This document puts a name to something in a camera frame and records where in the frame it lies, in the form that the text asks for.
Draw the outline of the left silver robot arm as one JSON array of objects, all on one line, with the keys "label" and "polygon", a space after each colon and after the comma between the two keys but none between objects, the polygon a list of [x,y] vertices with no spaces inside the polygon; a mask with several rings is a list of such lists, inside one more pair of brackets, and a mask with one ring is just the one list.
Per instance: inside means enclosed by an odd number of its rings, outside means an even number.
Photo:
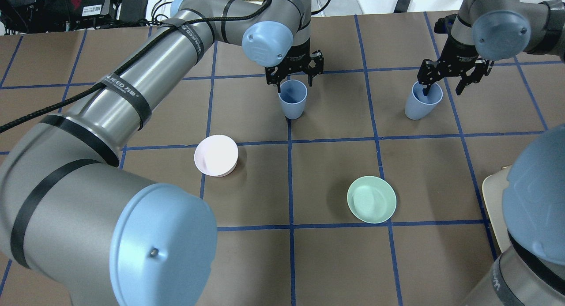
[{"label": "left silver robot arm", "polygon": [[272,68],[309,40],[311,0],[174,0],[139,50],[42,117],[1,165],[1,252],[74,306],[193,306],[211,272],[210,206],[119,169],[119,151],[216,42]]}]

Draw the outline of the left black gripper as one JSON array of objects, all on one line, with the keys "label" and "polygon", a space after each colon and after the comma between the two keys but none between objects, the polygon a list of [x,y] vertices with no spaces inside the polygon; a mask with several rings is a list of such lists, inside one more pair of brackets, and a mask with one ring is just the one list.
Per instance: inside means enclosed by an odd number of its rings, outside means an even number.
[{"label": "left black gripper", "polygon": [[324,72],[324,56],[320,50],[304,55],[301,59],[292,60],[285,58],[275,67],[267,67],[266,84],[277,87],[277,93],[281,92],[281,83],[289,75],[302,72],[307,75],[307,84],[313,86],[313,78]]}]

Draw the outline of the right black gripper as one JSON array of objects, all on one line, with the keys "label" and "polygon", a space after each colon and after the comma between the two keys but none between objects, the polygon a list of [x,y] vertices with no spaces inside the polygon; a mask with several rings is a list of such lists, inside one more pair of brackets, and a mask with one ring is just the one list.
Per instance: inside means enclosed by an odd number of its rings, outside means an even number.
[{"label": "right black gripper", "polygon": [[436,61],[424,59],[418,70],[417,82],[422,84],[422,94],[427,97],[434,83],[446,77],[460,77],[456,86],[456,95],[461,95],[467,86],[478,84],[484,76],[490,75],[493,66],[493,60],[480,56],[464,58],[456,55],[453,58],[439,58]]}]

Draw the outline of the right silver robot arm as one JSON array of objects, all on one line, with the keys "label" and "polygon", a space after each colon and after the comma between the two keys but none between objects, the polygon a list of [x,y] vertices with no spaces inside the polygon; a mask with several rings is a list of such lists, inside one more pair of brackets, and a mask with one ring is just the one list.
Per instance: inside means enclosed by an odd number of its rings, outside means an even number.
[{"label": "right silver robot arm", "polygon": [[448,98],[501,252],[461,304],[562,306],[564,82],[549,77],[564,69],[525,67],[516,56],[564,59],[564,2],[463,0],[434,32],[446,34],[444,47],[422,61],[405,114],[426,116],[452,78]]}]

